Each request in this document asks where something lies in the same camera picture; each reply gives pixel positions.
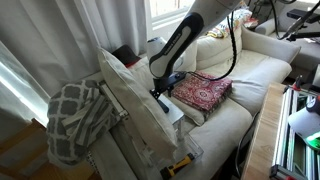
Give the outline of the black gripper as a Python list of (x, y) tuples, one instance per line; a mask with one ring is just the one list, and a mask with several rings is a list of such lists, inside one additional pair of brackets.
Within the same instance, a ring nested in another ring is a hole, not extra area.
[(154, 78), (154, 88), (150, 90), (150, 94), (155, 98), (158, 99), (159, 96), (165, 92), (171, 92), (174, 88), (174, 85), (180, 81), (182, 81), (186, 77), (186, 71), (178, 71), (171, 74), (169, 77), (164, 78)]

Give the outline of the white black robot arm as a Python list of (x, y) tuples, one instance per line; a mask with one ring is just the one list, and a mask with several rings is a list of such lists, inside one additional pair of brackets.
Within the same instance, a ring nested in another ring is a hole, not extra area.
[(171, 91), (184, 73), (174, 72), (174, 64), (188, 46), (199, 36), (223, 21), (241, 0), (195, 0), (184, 19), (168, 41), (155, 37), (147, 41), (149, 69), (154, 88), (151, 95), (157, 99), (161, 93)]

